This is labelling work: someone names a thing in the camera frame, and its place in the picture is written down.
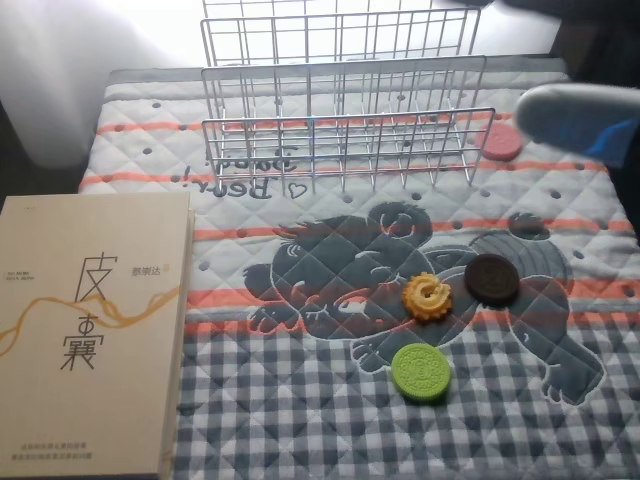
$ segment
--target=quilted mat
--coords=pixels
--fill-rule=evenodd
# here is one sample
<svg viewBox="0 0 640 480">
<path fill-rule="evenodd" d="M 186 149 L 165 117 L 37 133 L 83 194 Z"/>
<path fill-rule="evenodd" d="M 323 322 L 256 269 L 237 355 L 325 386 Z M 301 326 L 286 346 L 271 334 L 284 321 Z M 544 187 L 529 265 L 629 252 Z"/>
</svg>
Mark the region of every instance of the quilted mat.
<svg viewBox="0 0 640 480">
<path fill-rule="evenodd" d="M 447 171 L 375 192 L 368 178 L 215 188 L 198 75 L 115 73 L 81 185 L 192 193 L 176 479 L 640 477 L 640 250 L 601 166 L 527 139 L 471 186 Z M 556 61 L 492 59 L 477 106 L 511 123 L 524 91 L 565 79 Z M 485 252 L 520 273 L 508 309 L 464 287 Z M 400 296 L 421 272 L 454 298 L 424 326 Z M 451 366 L 435 405 L 391 379 L 417 342 Z"/>
</svg>

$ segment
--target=book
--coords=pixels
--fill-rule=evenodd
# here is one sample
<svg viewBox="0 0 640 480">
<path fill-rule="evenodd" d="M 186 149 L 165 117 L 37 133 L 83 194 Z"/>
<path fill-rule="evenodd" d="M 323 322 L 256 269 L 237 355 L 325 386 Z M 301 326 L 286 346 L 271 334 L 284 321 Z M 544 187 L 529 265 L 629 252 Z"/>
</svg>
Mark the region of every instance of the book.
<svg viewBox="0 0 640 480">
<path fill-rule="evenodd" d="M 7 198 L 0 478 L 167 478 L 188 193 Z"/>
</svg>

